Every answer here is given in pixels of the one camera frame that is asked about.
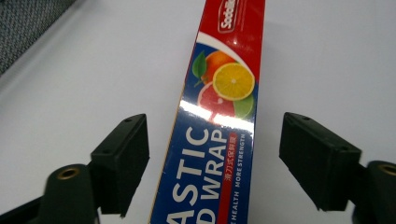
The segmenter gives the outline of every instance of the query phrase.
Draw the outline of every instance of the screw hole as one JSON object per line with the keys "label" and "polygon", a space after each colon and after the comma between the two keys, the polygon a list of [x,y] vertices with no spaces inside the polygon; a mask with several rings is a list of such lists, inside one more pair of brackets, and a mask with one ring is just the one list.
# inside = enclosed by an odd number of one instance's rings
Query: screw hole
{"label": "screw hole", "polygon": [[75,177],[78,174],[79,174],[79,169],[78,168],[68,168],[68,169],[62,170],[58,174],[58,179],[66,180],[66,179],[73,178],[73,177]]}
{"label": "screw hole", "polygon": [[396,176],[396,166],[394,165],[388,165],[388,164],[381,164],[378,166],[382,172],[388,174],[388,175],[395,175]]}

